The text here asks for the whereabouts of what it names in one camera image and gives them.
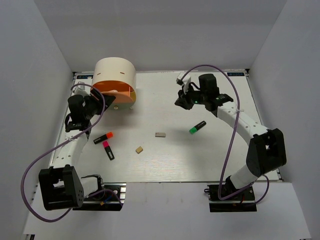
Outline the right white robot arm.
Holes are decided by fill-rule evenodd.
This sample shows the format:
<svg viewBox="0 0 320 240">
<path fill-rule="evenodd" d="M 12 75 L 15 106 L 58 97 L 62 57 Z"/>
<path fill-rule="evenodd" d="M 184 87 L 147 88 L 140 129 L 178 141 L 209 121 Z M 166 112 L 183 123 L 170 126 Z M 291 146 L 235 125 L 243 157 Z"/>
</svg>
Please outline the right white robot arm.
<svg viewBox="0 0 320 240">
<path fill-rule="evenodd" d="M 196 86 L 190 75 L 180 73 L 176 83 L 181 90 L 174 104 L 185 110 L 203 105 L 216 118 L 232 127 L 233 138 L 239 134 L 247 143 L 244 166 L 227 178 L 222 177 L 218 185 L 219 200 L 236 200 L 258 178 L 287 163 L 284 134 L 278 128 L 270 129 L 259 124 L 241 111 L 229 95 L 220 93 L 212 73 L 202 74 L 198 80 L 199 86 Z"/>
</svg>

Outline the grey eraser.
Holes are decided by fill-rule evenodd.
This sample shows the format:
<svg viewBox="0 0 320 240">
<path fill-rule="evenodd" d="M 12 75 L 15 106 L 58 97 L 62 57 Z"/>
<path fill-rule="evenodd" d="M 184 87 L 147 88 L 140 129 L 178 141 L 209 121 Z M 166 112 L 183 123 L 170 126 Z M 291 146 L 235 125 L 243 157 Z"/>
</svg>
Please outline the grey eraser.
<svg viewBox="0 0 320 240">
<path fill-rule="evenodd" d="M 166 137 L 166 133 L 165 132 L 156 132 L 155 133 L 155 137 L 156 138 L 165 138 Z"/>
</svg>

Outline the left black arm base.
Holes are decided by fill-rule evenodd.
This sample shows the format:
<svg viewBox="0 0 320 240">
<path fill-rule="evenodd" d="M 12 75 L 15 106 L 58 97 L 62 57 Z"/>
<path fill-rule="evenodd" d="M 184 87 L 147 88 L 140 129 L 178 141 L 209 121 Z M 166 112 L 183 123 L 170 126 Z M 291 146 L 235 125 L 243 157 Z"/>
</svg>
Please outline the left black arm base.
<svg viewBox="0 0 320 240">
<path fill-rule="evenodd" d="M 81 207 L 73 211 L 112 212 L 120 211 L 125 203 L 126 183 L 105 183 L 104 191 L 95 196 L 87 197 Z"/>
</svg>

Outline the pink top drawer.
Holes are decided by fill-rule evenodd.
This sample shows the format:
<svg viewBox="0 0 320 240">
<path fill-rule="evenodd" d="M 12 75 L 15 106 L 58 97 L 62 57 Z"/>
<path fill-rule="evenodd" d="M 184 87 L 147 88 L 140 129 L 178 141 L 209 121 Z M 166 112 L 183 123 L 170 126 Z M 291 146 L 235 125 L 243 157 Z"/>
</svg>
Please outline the pink top drawer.
<svg viewBox="0 0 320 240">
<path fill-rule="evenodd" d="M 129 84 L 117 80 L 99 81 L 93 84 L 102 94 L 113 95 L 116 97 L 115 103 L 131 103 L 130 92 L 135 91 Z M 117 90 L 117 93 L 108 93 L 108 91 Z"/>
</svg>

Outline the yellow drawer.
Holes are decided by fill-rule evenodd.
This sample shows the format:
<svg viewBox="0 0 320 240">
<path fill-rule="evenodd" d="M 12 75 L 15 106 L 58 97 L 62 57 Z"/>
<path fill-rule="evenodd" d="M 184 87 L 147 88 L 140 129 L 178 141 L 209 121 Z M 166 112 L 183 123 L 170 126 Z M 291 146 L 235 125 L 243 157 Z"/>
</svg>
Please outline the yellow drawer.
<svg viewBox="0 0 320 240">
<path fill-rule="evenodd" d="M 130 92 L 130 97 L 131 97 L 131 99 L 132 99 L 132 102 L 135 103 L 135 102 L 136 102 L 136 99 L 137 99 L 136 92 L 135 92 L 135 91 L 131 91 L 131 92 Z"/>
</svg>

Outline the green highlighter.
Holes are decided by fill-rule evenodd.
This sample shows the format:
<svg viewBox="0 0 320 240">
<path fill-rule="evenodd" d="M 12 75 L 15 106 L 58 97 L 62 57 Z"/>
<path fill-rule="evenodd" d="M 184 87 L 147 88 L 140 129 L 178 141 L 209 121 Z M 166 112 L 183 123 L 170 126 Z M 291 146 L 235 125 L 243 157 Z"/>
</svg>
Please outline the green highlighter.
<svg viewBox="0 0 320 240">
<path fill-rule="evenodd" d="M 189 133 L 191 135 L 193 135 L 194 133 L 198 132 L 201 128 L 203 128 L 205 125 L 206 125 L 206 121 L 201 121 L 199 122 L 198 124 L 196 124 L 195 126 L 193 126 L 190 130 L 189 130 Z"/>
</svg>

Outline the pink grey correction tape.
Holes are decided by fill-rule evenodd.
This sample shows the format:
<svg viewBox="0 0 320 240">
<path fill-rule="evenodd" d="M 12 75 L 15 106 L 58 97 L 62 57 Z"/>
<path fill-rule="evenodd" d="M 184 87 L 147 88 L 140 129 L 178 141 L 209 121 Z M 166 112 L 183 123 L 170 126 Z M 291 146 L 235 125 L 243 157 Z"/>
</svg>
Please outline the pink grey correction tape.
<svg viewBox="0 0 320 240">
<path fill-rule="evenodd" d="M 108 93 L 113 93 L 114 94 L 114 93 L 118 93 L 118 91 L 114 89 L 114 90 L 108 91 Z"/>
</svg>

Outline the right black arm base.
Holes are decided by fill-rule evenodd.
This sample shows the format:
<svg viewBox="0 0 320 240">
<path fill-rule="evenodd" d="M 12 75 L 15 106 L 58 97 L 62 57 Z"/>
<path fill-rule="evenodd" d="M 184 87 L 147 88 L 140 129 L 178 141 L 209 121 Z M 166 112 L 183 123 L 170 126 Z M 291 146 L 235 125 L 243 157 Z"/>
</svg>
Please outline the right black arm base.
<svg viewBox="0 0 320 240">
<path fill-rule="evenodd" d="M 252 186 L 227 200 L 218 198 L 218 186 L 218 184 L 211 184 L 204 189 L 204 193 L 208 196 L 211 213 L 248 213 L 257 211 L 256 198 Z"/>
</svg>

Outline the tan small eraser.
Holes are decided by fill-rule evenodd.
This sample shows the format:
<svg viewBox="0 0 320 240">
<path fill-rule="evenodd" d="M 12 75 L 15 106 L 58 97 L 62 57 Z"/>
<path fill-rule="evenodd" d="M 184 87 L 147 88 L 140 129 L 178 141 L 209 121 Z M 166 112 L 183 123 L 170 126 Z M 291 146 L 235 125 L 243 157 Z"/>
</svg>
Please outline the tan small eraser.
<svg viewBox="0 0 320 240">
<path fill-rule="evenodd" d="M 139 146 L 135 151 L 137 154 L 140 154 L 143 151 L 143 148 Z"/>
</svg>

